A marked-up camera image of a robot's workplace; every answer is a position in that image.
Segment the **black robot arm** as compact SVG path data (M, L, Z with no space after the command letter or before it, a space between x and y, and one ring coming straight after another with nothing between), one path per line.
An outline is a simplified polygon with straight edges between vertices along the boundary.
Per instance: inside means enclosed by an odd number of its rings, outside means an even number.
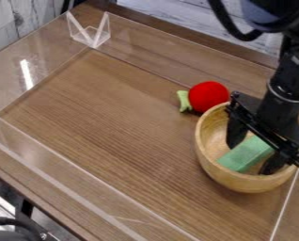
M242 8L254 30L245 34L230 24L232 35L253 41L281 33L284 45L265 97L232 94L226 143L234 148L254 133L276 150L261 168L270 175L286 165L299 167L299 0L242 0Z

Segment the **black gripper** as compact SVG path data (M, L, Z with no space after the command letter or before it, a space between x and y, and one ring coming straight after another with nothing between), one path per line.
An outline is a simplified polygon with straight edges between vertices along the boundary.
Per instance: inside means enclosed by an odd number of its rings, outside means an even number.
M272 175L285 165L299 167L299 100L282 98L272 91L265 99L234 91L226 112L229 148L234 149L252 131L276 151L260 174Z

